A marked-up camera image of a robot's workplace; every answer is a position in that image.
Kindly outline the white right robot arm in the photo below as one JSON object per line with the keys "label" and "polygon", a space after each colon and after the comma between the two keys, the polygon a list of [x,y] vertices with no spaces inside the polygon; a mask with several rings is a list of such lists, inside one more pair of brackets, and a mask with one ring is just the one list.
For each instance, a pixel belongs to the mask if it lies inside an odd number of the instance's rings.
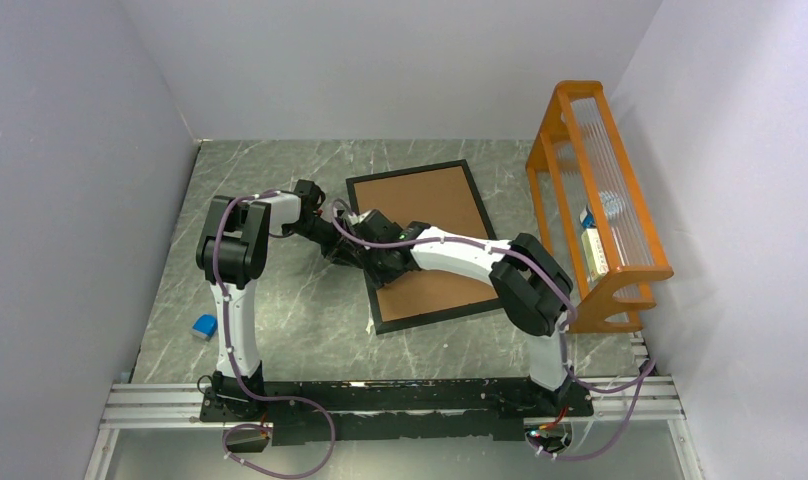
{"label": "white right robot arm", "polygon": [[531,405],[552,415],[567,403],[572,368],[565,358],[561,324],[573,283],[534,236],[478,239],[418,221],[402,228],[378,210],[341,212],[333,225],[376,288],[418,271],[445,272],[491,286],[507,318],[527,336]]}

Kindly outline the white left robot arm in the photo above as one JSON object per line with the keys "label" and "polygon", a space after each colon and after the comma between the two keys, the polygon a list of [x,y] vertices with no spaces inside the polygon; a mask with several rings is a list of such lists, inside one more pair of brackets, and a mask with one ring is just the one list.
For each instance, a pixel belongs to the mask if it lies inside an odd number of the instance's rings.
{"label": "white left robot arm", "polygon": [[333,264],[364,266],[367,249],[345,239],[322,217],[325,199],[318,185],[300,180],[286,191],[217,195],[209,205],[195,260],[210,284],[221,336],[212,389],[242,420],[257,418],[266,406],[254,299],[269,240],[298,235],[317,244],[322,256]]}

